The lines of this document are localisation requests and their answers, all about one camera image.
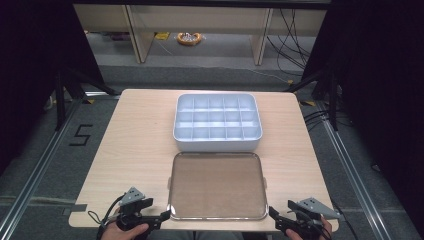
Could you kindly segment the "person's right hand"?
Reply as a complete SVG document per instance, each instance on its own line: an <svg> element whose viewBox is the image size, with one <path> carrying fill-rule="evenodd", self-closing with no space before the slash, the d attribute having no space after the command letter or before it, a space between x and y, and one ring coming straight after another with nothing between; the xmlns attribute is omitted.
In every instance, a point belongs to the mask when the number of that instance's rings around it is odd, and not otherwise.
<svg viewBox="0 0 424 240"><path fill-rule="evenodd" d="M316 236L310 237L305 234L299 234L292 229L287 229L285 235L290 240L332 240L332 225L324 217L321 217L321 226L313 225L311 230L316 233Z"/></svg>

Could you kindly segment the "grey tape strip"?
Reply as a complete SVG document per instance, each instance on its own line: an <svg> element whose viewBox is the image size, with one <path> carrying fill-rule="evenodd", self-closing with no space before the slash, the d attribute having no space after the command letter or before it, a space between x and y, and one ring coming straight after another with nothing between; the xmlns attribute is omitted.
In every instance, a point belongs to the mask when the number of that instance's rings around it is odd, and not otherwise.
<svg viewBox="0 0 424 240"><path fill-rule="evenodd" d="M66 207L62 211L63 216L69 216L73 212L85 212L87 209L86 204L76 204L69 207Z"/></svg>

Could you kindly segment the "person's lap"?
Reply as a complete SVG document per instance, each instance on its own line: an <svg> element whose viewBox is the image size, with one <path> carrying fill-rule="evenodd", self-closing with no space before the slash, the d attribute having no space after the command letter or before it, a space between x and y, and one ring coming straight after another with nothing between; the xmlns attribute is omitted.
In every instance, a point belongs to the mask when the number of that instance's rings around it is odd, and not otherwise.
<svg viewBox="0 0 424 240"><path fill-rule="evenodd" d="M193 231L190 240L244 240L240 232L232 231Z"/></svg>

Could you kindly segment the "beige wooden desk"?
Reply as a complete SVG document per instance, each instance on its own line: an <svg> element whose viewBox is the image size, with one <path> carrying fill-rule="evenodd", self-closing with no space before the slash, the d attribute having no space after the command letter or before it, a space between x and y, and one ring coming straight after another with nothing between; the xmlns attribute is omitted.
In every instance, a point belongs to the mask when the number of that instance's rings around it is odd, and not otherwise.
<svg viewBox="0 0 424 240"><path fill-rule="evenodd" d="M269 35L312 37L324 10L76 4L82 27L95 32L127 32L139 63L146 61L156 32L242 34L250 37L254 63L260 65Z"/></svg>

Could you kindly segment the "black curtain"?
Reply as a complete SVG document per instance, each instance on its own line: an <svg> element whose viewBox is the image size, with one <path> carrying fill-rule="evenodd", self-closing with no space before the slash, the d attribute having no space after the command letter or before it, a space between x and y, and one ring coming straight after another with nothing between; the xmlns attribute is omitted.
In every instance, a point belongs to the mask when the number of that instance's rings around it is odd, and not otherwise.
<svg viewBox="0 0 424 240"><path fill-rule="evenodd" d="M424 238L424 0L330 0L310 75L331 67L365 145Z"/></svg>
<svg viewBox="0 0 424 240"><path fill-rule="evenodd" d="M103 81L73 0L0 0L0 175L70 71Z"/></svg>

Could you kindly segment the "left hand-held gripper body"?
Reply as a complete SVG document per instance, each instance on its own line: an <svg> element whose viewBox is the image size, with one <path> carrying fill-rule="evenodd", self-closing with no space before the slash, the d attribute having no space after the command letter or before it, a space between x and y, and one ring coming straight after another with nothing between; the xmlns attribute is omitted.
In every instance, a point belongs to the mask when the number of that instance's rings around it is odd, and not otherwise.
<svg viewBox="0 0 424 240"><path fill-rule="evenodd" d="M144 193L131 187L119 203L117 226L122 231L128 231L143 224L141 210L153 205L153 199L147 198Z"/></svg>

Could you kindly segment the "black metal stand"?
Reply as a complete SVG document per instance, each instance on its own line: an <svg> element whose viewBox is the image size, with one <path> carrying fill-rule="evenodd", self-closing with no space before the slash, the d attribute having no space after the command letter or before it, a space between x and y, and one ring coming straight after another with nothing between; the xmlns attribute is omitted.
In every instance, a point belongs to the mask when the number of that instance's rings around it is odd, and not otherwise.
<svg viewBox="0 0 424 240"><path fill-rule="evenodd" d="M304 77L299 83L289 86L286 89L286 92L294 93L312 82L315 82L315 87L311 93L314 100L324 100L325 97L328 97L329 121L333 130L337 131L336 108L338 84L335 73L329 67L324 67L323 69Z"/></svg>
<svg viewBox="0 0 424 240"><path fill-rule="evenodd" d="M120 92L108 87L102 77L92 78L76 69L64 67L60 69L55 76L55 95L57 109L57 124L55 130L58 131L66 121L65 95L67 90L71 99L82 100L87 94L82 88L82 83L88 83L91 86L105 92L110 96L118 96Z"/></svg>

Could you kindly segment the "person's left hand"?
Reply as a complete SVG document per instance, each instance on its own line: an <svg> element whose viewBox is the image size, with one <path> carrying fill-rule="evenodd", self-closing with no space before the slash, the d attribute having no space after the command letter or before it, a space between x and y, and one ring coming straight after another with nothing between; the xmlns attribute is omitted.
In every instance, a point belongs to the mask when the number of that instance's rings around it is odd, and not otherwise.
<svg viewBox="0 0 424 240"><path fill-rule="evenodd" d="M141 224L131 230L121 230L115 222L108 224L100 240L134 240L149 229L148 224Z"/></svg>

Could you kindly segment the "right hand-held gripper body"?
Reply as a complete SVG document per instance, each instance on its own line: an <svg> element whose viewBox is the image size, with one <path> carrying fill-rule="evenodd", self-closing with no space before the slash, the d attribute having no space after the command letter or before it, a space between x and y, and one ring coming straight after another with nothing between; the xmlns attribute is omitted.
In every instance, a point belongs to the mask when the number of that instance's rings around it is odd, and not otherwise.
<svg viewBox="0 0 424 240"><path fill-rule="evenodd" d="M297 232L304 240L318 240L324 236L322 217L327 220L341 218L341 214L338 211L333 210L313 197L298 202L289 200L288 208L296 215L292 230Z"/></svg>

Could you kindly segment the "white compartment storage box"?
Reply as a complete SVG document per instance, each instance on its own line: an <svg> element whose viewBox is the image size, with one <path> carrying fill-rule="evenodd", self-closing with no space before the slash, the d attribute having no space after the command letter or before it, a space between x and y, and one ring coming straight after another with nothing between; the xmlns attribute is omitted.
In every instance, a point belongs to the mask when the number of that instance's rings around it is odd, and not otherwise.
<svg viewBox="0 0 424 240"><path fill-rule="evenodd" d="M194 93L176 104L173 137L180 151L253 151L263 135L256 99L249 93Z"/></svg>

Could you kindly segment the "aluminium floor rail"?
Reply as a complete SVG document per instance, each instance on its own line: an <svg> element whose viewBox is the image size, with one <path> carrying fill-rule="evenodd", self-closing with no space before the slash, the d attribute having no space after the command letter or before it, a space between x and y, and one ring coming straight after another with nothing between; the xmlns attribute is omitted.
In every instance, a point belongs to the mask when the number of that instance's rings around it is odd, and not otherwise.
<svg viewBox="0 0 424 240"><path fill-rule="evenodd" d="M334 131L325 103L302 110L330 200L344 215L334 240L421 240L348 115L337 112Z"/></svg>
<svg viewBox="0 0 424 240"><path fill-rule="evenodd" d="M73 100L65 111L63 123L54 131L41 157L36 162L31 174L26 180L19 194L13 199L12 205L7 214L0 222L0 240L9 240L13 235L19 221L21 220L30 199L38 188L45 172L47 171L53 156L56 153L63 136L69 126L69 123L82 104L81 100Z"/></svg>

